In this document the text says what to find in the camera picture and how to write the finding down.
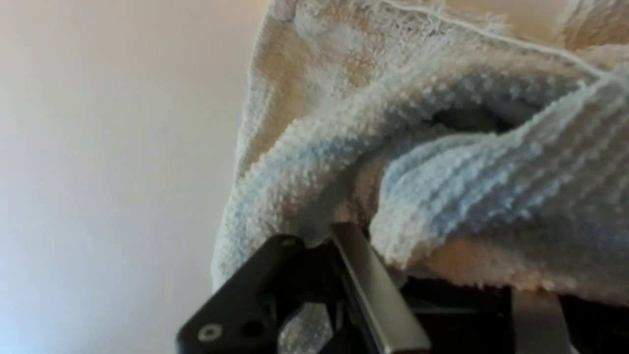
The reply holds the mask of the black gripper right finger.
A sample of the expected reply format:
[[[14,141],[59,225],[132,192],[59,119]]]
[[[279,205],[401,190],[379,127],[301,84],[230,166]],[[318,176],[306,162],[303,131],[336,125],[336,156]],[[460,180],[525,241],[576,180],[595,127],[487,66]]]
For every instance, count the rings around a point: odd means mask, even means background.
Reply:
[[[379,354],[570,354],[568,325],[554,296],[507,292],[503,306],[489,312],[464,300],[460,288],[422,282],[413,304],[360,229],[334,225],[332,245]]]

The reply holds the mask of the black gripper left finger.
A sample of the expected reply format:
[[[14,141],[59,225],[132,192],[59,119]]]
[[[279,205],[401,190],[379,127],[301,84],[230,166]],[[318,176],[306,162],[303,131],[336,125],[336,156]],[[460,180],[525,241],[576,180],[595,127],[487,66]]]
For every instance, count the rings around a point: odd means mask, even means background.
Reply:
[[[273,237],[179,329],[177,354],[277,354],[281,333],[306,306],[338,329],[334,249]]]

